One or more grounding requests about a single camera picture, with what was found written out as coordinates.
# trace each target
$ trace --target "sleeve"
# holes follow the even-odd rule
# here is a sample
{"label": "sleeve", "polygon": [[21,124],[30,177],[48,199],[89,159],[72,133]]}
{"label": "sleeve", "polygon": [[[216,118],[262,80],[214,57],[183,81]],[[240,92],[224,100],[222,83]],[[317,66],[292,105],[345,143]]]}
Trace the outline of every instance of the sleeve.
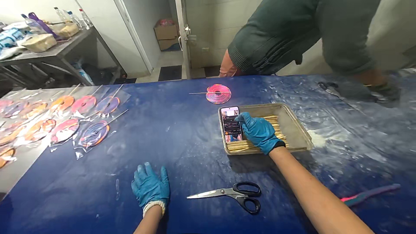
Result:
{"label": "sleeve", "polygon": [[317,23],[325,61],[335,73],[355,75],[373,69],[367,36],[380,0],[320,0]]}

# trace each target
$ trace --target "phone screen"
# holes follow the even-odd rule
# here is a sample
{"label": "phone screen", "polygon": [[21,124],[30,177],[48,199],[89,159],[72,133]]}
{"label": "phone screen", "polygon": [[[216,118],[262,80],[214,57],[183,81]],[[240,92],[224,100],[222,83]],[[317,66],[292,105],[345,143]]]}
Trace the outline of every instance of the phone screen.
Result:
{"label": "phone screen", "polygon": [[239,122],[234,120],[238,114],[238,107],[228,107],[221,109],[225,142],[235,142],[241,141],[243,139],[241,125]]}

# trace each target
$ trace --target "floor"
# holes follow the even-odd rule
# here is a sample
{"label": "floor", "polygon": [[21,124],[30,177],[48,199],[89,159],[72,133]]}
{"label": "floor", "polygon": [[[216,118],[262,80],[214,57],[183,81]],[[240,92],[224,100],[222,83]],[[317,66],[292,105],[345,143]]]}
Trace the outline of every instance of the floor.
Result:
{"label": "floor", "polygon": [[[185,71],[182,69],[182,63],[182,51],[162,52],[156,67],[153,68],[153,71],[149,76],[137,79],[129,78],[126,80],[126,83],[146,83],[186,79]],[[214,78],[218,77],[219,71],[220,66],[191,69],[191,77],[193,79]]]}

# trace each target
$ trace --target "latex glove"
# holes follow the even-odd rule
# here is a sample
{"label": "latex glove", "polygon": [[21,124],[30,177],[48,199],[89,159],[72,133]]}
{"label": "latex glove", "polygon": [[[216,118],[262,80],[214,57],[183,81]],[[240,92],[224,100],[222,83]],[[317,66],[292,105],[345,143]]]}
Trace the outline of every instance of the latex glove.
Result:
{"label": "latex glove", "polygon": [[164,214],[170,194],[166,168],[160,168],[161,179],[159,179],[152,170],[150,163],[145,162],[144,166],[146,171],[144,171],[142,165],[139,165],[134,172],[134,181],[131,182],[131,189],[134,195],[136,195],[139,206],[143,208],[143,217],[146,211],[154,205],[160,205]]}
{"label": "latex glove", "polygon": [[283,142],[275,136],[272,124],[263,118],[252,118],[248,112],[240,113],[236,121],[241,122],[244,135],[253,145],[268,155],[278,142]]}

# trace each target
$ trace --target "dark green sweater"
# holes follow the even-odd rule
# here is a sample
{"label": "dark green sweater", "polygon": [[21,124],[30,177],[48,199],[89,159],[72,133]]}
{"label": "dark green sweater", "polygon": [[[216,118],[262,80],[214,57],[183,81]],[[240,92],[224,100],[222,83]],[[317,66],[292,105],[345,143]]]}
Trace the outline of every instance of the dark green sweater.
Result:
{"label": "dark green sweater", "polygon": [[380,0],[263,0],[228,47],[247,75],[270,75],[322,38],[334,72],[354,75],[374,68],[367,35]]}

